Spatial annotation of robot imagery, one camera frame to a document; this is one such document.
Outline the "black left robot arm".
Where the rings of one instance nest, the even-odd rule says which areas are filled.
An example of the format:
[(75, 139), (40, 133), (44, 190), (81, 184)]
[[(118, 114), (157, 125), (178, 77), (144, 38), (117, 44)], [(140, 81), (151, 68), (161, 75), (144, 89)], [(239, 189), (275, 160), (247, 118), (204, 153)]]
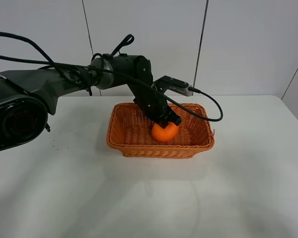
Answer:
[(61, 96), (92, 87), (128, 85), (135, 103), (152, 121), (166, 126), (172, 110), (157, 93), (151, 63), (143, 56), (122, 54), (93, 59), (87, 67), (9, 70), (0, 75), (0, 151), (25, 144), (48, 130)]

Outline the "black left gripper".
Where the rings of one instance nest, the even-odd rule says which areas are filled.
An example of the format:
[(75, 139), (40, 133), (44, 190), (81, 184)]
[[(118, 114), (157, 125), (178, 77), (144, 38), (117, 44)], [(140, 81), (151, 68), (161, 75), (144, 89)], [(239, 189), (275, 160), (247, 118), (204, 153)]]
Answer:
[(179, 126), (182, 122), (181, 117), (172, 111), (167, 101), (156, 92), (156, 86), (153, 82), (147, 82), (147, 85), (155, 91), (137, 83), (129, 83), (129, 88), (135, 96), (135, 104), (148, 119), (159, 122), (158, 125), (161, 128), (165, 129), (169, 122)]

